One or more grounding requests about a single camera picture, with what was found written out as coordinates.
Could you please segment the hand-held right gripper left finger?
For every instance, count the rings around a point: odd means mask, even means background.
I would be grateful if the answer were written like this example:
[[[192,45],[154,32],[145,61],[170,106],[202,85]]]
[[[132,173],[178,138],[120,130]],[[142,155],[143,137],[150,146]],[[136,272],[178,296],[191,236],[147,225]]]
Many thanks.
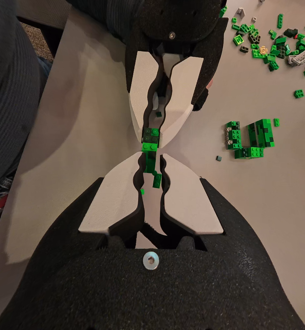
[[[137,233],[145,218],[141,192],[144,171],[145,154],[141,151],[109,171],[78,230],[82,233]]]

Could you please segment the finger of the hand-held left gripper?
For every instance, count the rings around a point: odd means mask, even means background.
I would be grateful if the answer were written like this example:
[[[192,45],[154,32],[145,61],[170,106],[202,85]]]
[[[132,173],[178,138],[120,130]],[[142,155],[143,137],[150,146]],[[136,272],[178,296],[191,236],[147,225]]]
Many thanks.
[[[149,126],[153,96],[160,80],[160,64],[150,52],[138,51],[129,93],[131,118],[139,142]]]
[[[172,91],[160,127],[159,148],[165,147],[176,136],[192,111],[192,97],[203,60],[203,57],[190,56],[172,67],[170,72]]]

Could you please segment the person's dark striped sweater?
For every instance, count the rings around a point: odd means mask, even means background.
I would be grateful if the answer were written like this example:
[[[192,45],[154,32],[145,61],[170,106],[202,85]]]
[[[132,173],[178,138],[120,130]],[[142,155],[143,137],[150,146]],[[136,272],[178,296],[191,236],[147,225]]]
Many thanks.
[[[15,1],[0,1],[0,181],[18,165],[45,83]]]

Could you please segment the pile of loose green bricks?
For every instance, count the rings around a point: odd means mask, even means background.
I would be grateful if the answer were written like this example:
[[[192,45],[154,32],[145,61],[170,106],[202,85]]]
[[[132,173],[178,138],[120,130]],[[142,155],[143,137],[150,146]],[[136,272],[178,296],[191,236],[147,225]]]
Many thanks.
[[[263,63],[269,73],[281,68],[305,80],[305,1],[228,1],[231,46],[240,56]]]

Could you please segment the grey desk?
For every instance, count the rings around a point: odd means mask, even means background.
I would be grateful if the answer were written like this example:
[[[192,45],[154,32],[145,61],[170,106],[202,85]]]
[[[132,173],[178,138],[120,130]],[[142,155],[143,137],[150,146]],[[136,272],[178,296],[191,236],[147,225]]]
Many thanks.
[[[206,178],[250,223],[305,323],[305,80],[240,56],[228,31],[204,107],[159,151]],[[0,219],[0,314],[52,222],[140,149],[124,52],[95,20],[71,10]],[[304,97],[296,99],[298,89]],[[263,118],[271,119],[275,146],[262,158],[235,159],[226,149],[226,123],[239,121],[249,146],[247,126]]]

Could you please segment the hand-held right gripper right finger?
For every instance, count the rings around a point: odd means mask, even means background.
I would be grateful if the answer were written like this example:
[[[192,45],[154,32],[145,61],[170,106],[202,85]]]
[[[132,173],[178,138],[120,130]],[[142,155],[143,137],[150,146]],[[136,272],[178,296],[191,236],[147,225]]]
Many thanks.
[[[194,235],[222,234],[224,230],[201,178],[166,153],[160,156],[160,170],[163,190],[160,211],[166,221]]]

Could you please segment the U-shaped green brick model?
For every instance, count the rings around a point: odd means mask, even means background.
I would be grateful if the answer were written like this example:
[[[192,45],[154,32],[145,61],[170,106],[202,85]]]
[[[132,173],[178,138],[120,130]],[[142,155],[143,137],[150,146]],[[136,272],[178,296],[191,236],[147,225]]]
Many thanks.
[[[261,119],[247,126],[249,146],[243,146],[239,121],[225,125],[225,145],[234,151],[235,159],[256,159],[264,156],[264,150],[275,146],[271,119]]]

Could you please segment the green brick assembly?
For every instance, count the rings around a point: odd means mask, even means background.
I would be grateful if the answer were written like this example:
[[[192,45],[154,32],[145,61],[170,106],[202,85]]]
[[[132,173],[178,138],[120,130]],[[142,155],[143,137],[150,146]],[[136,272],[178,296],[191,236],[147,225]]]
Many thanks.
[[[162,174],[155,170],[156,155],[159,145],[159,130],[157,128],[143,128],[142,152],[146,155],[145,173],[154,176],[153,187],[160,188]]]

